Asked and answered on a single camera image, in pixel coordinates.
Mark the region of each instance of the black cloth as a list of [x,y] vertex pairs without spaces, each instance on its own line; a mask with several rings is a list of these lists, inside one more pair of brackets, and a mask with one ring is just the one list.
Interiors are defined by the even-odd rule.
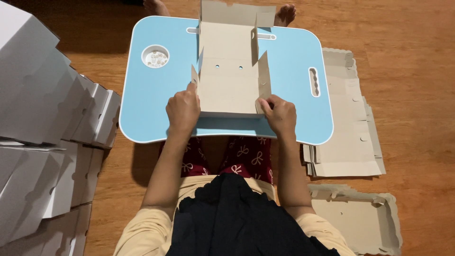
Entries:
[[224,173],[184,198],[166,256],[339,256],[308,238],[286,210],[253,192],[242,176]]

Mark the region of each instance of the wooden floor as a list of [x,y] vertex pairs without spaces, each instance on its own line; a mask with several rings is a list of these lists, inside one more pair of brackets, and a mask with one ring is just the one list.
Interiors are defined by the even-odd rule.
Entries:
[[[283,4],[266,0],[240,2]],[[197,0],[165,3],[172,16],[197,18]],[[310,182],[349,184],[362,192],[392,193],[399,209],[403,255],[453,255],[453,0],[292,3],[298,15],[291,27],[312,31],[323,47],[354,53],[362,94],[373,108],[387,170],[378,178]],[[58,48],[79,73],[122,93],[131,30],[144,16],[141,7],[123,5],[120,0],[41,0],[17,5],[35,14],[60,36]],[[223,140],[206,141],[205,147],[213,150],[212,157],[219,157]],[[117,132],[114,148],[99,176],[85,255],[112,255],[123,228],[139,208],[156,159],[157,145],[137,145]]]

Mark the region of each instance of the white cup holder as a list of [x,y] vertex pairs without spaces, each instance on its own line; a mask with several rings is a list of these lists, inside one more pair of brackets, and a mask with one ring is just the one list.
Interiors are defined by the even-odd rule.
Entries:
[[169,51],[161,45],[146,47],[141,54],[142,63],[149,68],[160,68],[169,62]]

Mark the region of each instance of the sleeve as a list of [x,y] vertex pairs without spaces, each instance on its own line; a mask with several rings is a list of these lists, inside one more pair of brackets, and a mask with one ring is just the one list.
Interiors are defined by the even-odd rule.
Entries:
[[169,216],[158,209],[140,209],[123,230],[114,256],[155,256],[172,227]]
[[335,248],[340,256],[355,256],[340,231],[324,218],[306,213],[298,217],[296,221],[308,237],[315,236],[328,249]]

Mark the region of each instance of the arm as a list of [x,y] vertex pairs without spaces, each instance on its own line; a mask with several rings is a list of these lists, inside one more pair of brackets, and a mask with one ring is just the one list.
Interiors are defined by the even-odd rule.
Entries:
[[183,154],[201,112],[196,85],[188,84],[166,106],[169,130],[161,156],[142,200],[142,208],[160,209],[173,219],[180,187]]
[[304,213],[313,213],[308,191],[306,173],[302,170],[296,147],[294,104],[276,95],[267,100],[259,99],[270,128],[276,133],[279,143],[278,198],[281,206],[295,219]]

